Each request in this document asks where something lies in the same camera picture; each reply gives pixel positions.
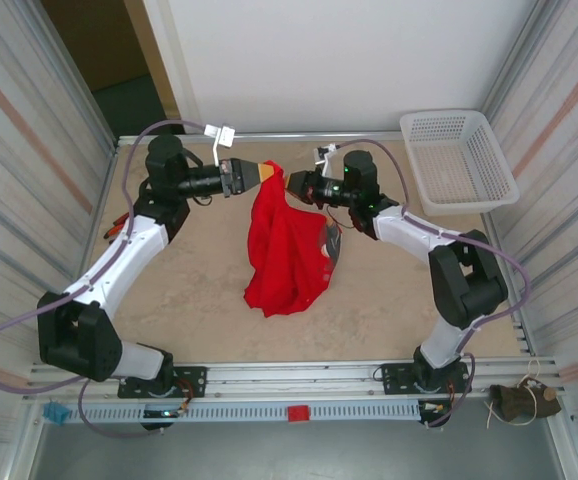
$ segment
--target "blue clip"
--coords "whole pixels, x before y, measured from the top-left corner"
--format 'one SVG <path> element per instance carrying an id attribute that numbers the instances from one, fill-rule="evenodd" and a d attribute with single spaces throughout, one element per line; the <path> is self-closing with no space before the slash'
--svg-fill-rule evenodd
<path id="1" fill-rule="evenodd" d="M 71 413 L 67 407 L 60 405 L 58 402 L 45 403 L 42 409 L 42 416 L 55 423 L 56 425 L 62 425 Z"/>

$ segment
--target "beige mat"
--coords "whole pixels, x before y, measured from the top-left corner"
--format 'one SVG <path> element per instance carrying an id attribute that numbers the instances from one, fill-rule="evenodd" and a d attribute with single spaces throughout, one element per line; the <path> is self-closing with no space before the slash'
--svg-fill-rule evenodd
<path id="1" fill-rule="evenodd" d="M 187 145 L 207 163 L 207 145 Z M 239 143 L 222 156 L 256 162 L 273 159 L 286 170 L 313 168 L 313 143 Z M 412 191 L 413 213 L 422 210 L 404 144 L 387 146 L 402 163 Z M 374 155 L 382 191 L 402 201 L 402 190 L 389 160 Z M 94 249 L 107 244 L 102 233 L 126 212 L 120 193 L 121 170 L 129 147 L 121 149 Z M 129 181 L 137 196 L 146 177 L 140 147 Z M 342 154 L 334 167 L 342 175 Z M 304 313 L 265 319 L 242 296 L 253 274 L 247 256 L 247 232 L 257 188 L 229 199 L 214 197 L 209 207 L 193 202 L 191 214 L 171 245 L 143 271 L 114 320 L 121 338 L 174 354 L 177 362 L 252 362 L 374 360 L 409 358 L 429 334 L 437 313 L 428 268 L 397 247 L 344 230 L 342 252 L 329 289 Z M 294 206 L 302 205 L 292 201 Z M 349 223 L 343 210 L 333 210 Z M 434 222 L 466 231 L 482 228 L 478 215 L 436 217 Z M 512 323 L 485 326 L 467 350 L 478 356 L 519 355 Z"/>

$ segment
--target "laundry basket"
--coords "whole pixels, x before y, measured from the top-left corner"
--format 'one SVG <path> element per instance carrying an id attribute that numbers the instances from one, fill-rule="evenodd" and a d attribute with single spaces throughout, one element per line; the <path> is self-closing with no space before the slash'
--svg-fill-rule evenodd
<path id="1" fill-rule="evenodd" d="M 400 119 L 400 127 L 427 215 L 484 213 L 520 197 L 482 113 L 411 113 Z"/>

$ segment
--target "red cloth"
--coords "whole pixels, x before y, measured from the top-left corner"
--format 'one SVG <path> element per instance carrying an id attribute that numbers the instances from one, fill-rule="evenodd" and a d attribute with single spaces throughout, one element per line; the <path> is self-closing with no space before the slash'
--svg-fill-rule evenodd
<path id="1" fill-rule="evenodd" d="M 245 301 L 269 317 L 301 312 L 327 288 L 338 258 L 340 229 L 327 225 L 324 215 L 290 207 L 282 169 L 266 163 L 275 173 L 261 185 L 251 210 L 247 246 L 255 273 Z"/>

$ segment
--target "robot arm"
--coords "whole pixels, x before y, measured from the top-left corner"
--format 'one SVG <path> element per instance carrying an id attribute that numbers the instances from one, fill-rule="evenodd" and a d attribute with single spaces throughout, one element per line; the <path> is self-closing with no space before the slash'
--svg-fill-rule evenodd
<path id="1" fill-rule="evenodd" d="M 197 166 L 190 168 L 187 158 Z M 140 186 L 131 231 L 125 224 L 95 265 L 64 293 L 48 292 L 40 299 L 38 306 L 42 307 L 89 287 L 66 305 L 39 315 L 38 337 L 45 363 L 96 381 L 130 377 L 157 395 L 171 388 L 173 357 L 120 340 L 111 324 L 120 302 L 140 272 L 177 235 L 189 215 L 187 199 L 239 195 L 270 177 L 273 168 L 239 159 L 203 166 L 171 135 L 159 136 L 149 144 L 145 163 L 149 177 Z M 120 256 L 92 284 L 92 277 L 117 254 L 123 240 L 127 244 Z"/>
<path id="2" fill-rule="evenodd" d="M 409 212 L 380 193 L 371 154 L 352 151 L 344 157 L 344 179 L 322 175 L 324 166 L 286 178 L 286 188 L 307 204 L 346 207 L 354 227 L 369 237 L 403 248 L 429 265 L 439 318 L 431 335 L 414 353 L 413 381 L 423 391 L 446 384 L 458 368 L 460 345 L 483 316 L 506 300 L 507 287 L 492 253 L 468 243 L 430 234 L 432 231 L 487 242 L 477 230 L 466 234 L 442 229 Z"/>

